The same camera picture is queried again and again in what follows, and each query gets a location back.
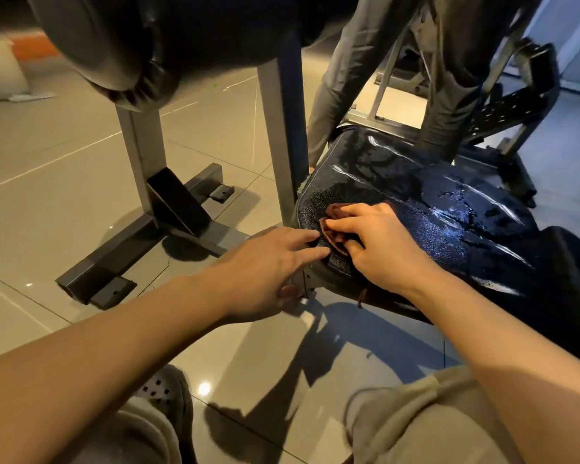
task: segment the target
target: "hand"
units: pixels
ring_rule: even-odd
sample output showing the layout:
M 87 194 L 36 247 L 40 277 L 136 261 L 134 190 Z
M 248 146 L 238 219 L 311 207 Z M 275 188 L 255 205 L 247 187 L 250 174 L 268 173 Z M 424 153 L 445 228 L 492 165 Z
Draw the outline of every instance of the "hand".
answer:
M 227 322 L 275 315 L 303 295 L 287 284 L 294 273 L 329 254 L 327 247 L 299 249 L 319 235 L 308 229 L 269 228 L 226 252 L 195 278 L 223 304 Z
M 430 274 L 442 270 L 413 240 L 391 206 L 356 203 L 342 208 L 352 217 L 327 219 L 328 227 L 356 233 L 363 246 L 349 240 L 344 246 L 353 264 L 373 284 L 402 296 L 421 290 Z

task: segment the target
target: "person's foot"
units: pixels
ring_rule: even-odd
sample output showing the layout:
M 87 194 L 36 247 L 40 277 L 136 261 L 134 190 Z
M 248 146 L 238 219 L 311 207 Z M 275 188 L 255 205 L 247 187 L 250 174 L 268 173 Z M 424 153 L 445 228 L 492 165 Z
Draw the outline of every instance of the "person's foot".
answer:
M 134 394 L 148 400 L 165 415 L 178 436 L 184 464 L 195 464 L 193 450 L 193 403 L 185 374 L 176 366 L 163 366 Z

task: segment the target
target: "beige tile floor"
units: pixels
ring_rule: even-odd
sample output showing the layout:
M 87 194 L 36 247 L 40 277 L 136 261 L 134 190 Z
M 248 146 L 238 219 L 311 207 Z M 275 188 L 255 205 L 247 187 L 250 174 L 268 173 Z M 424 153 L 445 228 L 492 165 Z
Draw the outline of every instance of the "beige tile floor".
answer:
M 326 49 L 304 55 L 306 110 L 327 61 Z M 54 279 L 139 211 L 112 105 L 61 61 L 30 63 L 26 72 L 36 90 L 57 96 L 0 103 L 0 353 L 96 313 L 70 301 Z M 376 89 L 368 83 L 359 110 L 369 110 Z M 418 126 L 424 107 L 390 90 L 380 114 Z M 217 162 L 236 187 L 224 205 L 205 204 L 213 218 L 248 234 L 280 222 L 255 70 L 193 85 L 162 114 L 179 178 Z M 538 220 L 580 235 L 579 96 L 564 94 L 523 155 L 540 191 Z M 138 283 L 130 298 L 214 261 L 184 253 L 171 258 L 155 247 L 126 274 Z M 458 359 L 432 326 L 359 311 L 319 290 L 300 314 L 217 329 L 173 363 L 192 388 L 202 464 L 319 464 L 349 453 L 342 418 L 354 392 L 413 381 Z

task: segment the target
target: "seat cushion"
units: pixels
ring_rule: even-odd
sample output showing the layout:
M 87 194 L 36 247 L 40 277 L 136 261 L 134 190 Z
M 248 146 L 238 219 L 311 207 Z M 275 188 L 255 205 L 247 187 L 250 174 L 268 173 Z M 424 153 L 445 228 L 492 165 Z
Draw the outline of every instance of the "seat cushion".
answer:
M 441 267 L 580 357 L 580 346 L 568 344 L 575 326 L 564 339 L 558 312 L 566 295 L 555 283 L 554 263 L 532 214 L 475 172 L 426 159 L 382 132 L 344 127 L 305 185 L 295 225 L 320 229 L 318 220 L 331 203 L 383 201 L 392 203 L 418 245 Z M 329 245 L 322 237 L 316 244 Z M 426 320 L 401 296 L 371 286 L 337 251 L 308 273 L 343 296 L 357 299 L 368 288 L 367 303 Z

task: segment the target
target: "gym equipment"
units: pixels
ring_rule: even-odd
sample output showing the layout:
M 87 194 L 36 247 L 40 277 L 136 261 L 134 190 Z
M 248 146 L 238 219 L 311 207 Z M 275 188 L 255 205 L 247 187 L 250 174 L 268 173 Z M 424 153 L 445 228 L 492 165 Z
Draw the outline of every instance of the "gym equipment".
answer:
M 522 38 L 540 3 L 541 0 L 528 3 L 524 17 L 519 18 L 511 29 L 483 86 L 482 107 L 475 113 L 464 146 L 456 156 L 457 163 L 463 162 L 487 176 L 498 176 L 503 187 L 529 208 L 535 207 L 533 196 L 537 190 L 518 151 L 550 112 L 560 92 L 554 46 L 539 46 L 528 38 Z M 388 86 L 427 97 L 436 43 L 435 29 L 426 4 L 396 40 L 384 72 L 377 74 L 376 84 L 380 86 L 369 114 L 350 110 L 346 122 L 390 133 L 411 143 L 416 141 L 418 131 L 414 127 L 379 117 L 377 113 Z M 511 60 L 519 69 L 526 87 L 503 96 L 503 86 L 497 81 Z M 515 135 L 503 139 L 496 148 L 475 146 L 491 135 L 516 126 L 519 129 Z
M 299 195 L 308 177 L 301 46 L 339 29 L 357 0 L 29 1 L 54 44 L 117 104 L 143 209 L 57 279 L 72 298 L 101 309 L 118 304 L 135 286 L 124 272 L 167 235 L 217 256 L 245 240 L 201 206 L 232 193 L 221 166 L 186 184 L 167 167 L 158 109 L 193 78 L 257 66 L 285 225 L 317 227 L 330 203 L 389 200 L 441 266 L 580 358 L 580 240 L 558 227 L 539 231 L 510 192 L 414 150 L 411 130 L 400 138 L 376 127 L 339 128 Z M 541 71 L 529 71 L 536 81 Z M 426 320 L 401 297 L 369 286 L 340 254 L 295 283 L 353 299 L 367 287 L 367 302 Z

